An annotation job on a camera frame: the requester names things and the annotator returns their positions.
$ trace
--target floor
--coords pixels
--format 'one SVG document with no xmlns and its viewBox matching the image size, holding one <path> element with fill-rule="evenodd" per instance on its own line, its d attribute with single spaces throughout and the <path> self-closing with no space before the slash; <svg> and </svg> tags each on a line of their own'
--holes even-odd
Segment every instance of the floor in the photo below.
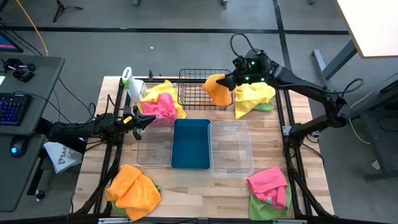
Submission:
<svg viewBox="0 0 398 224">
<path fill-rule="evenodd" d="M 227 7 L 217 0 L 142 0 L 133 7 L 128 0 L 64 0 L 65 4 L 84 7 L 83 11 L 68 11 L 56 24 L 52 23 L 57 8 L 55 1 L 21 3 L 41 27 L 102 27 L 102 28 L 190 28 L 190 29 L 263 29 L 277 30 L 273 0 L 230 0 Z M 312 6 L 306 0 L 279 0 L 285 30 L 346 30 L 332 0 L 317 0 Z M 8 26 L 29 26 L 21 10 L 11 1 L 0 13 Z M 18 31 L 19 35 L 42 50 L 35 32 Z M 229 47 L 231 34 L 203 33 L 142 33 L 142 32 L 42 32 L 51 56 L 63 57 L 66 63 L 61 78 L 66 86 L 84 103 L 96 102 L 101 82 L 106 75 L 120 75 L 126 66 L 135 75 L 177 76 L 181 68 L 233 69 L 234 59 Z M 279 34 L 249 34 L 252 44 L 264 49 L 275 61 L 284 64 Z M 296 75 L 317 82 L 310 57 L 312 49 L 320 49 L 329 62 L 349 41 L 348 35 L 286 35 L 292 70 Z M 234 41 L 238 52 L 248 50 L 241 39 Z M 361 77 L 365 84 L 347 94 L 354 103 L 381 80 L 398 71 L 397 59 L 362 60 L 355 55 L 332 79 L 343 89 L 352 79 Z M 71 121 L 88 117 L 84 107 L 74 100 L 61 85 L 56 91 L 61 111 Z M 314 116 L 323 108 L 311 101 Z M 47 107 L 44 117 L 56 120 L 56 111 Z M 354 122 L 358 133 L 367 138 L 360 121 Z M 374 154 L 368 145 L 356 139 L 351 128 L 327 129 L 320 137 L 320 149 L 325 158 L 331 199 L 336 215 L 343 218 L 397 223 L 398 179 L 364 181 L 363 176 L 377 172 L 371 167 Z M 36 202 L 24 196 L 14 213 L 0 213 L 0 219 L 43 217 L 66 214 L 70 196 L 75 189 L 77 173 L 67 171 L 55 175 L 46 171 L 40 183 L 46 198 Z"/>
</svg>

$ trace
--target computer monitor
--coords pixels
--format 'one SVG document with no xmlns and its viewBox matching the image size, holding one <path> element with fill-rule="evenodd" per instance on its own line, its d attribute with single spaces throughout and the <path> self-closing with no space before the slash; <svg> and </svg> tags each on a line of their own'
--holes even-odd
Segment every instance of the computer monitor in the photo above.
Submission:
<svg viewBox="0 0 398 224">
<path fill-rule="evenodd" d="M 22 53 L 22 50 L 14 41 L 12 41 L 5 33 L 0 31 L 0 52 Z"/>
</svg>

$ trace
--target wire basket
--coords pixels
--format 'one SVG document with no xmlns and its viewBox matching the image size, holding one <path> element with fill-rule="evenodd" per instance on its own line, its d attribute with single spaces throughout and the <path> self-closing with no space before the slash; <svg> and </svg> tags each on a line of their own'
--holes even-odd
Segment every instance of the wire basket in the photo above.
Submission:
<svg viewBox="0 0 398 224">
<path fill-rule="evenodd" d="M 178 103 L 185 110 L 226 110 L 228 106 L 216 106 L 211 96 L 201 89 L 210 75 L 229 74 L 227 69 L 181 69 L 178 82 Z"/>
</svg>

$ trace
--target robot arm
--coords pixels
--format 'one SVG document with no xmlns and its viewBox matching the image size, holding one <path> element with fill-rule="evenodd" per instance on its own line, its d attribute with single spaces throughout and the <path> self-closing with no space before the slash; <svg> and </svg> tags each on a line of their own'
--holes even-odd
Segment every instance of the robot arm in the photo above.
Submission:
<svg viewBox="0 0 398 224">
<path fill-rule="evenodd" d="M 121 120 L 117 120 L 112 113 L 104 113 L 82 124 L 57 122 L 51 125 L 50 131 L 45 134 L 49 141 L 64 144 L 62 141 L 70 138 L 101 138 L 105 141 L 132 130 L 135 139 L 141 140 L 139 130 L 146 128 L 155 119 L 156 116 L 141 114 L 137 106 L 134 106 L 133 114 L 125 114 Z"/>
<path fill-rule="evenodd" d="M 229 90 L 242 84 L 265 82 L 276 90 L 292 90 L 320 102 L 325 108 L 325 115 L 305 124 L 295 124 L 290 130 L 291 137 L 296 136 L 298 144 L 307 134 L 322 131 L 327 127 L 339 128 L 346 124 L 344 114 L 348 109 L 345 100 L 336 92 L 325 86 L 303 80 L 292 71 L 272 61 L 263 50 L 252 49 L 243 57 L 233 60 L 235 70 L 224 79 L 217 80 Z"/>
</svg>

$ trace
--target blue tray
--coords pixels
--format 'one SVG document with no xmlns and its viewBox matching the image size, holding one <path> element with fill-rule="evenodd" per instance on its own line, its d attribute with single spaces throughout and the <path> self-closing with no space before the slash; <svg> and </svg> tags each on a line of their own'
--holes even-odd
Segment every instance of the blue tray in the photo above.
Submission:
<svg viewBox="0 0 398 224">
<path fill-rule="evenodd" d="M 209 169 L 207 119 L 177 119 L 174 124 L 172 167 L 177 169 Z"/>
</svg>

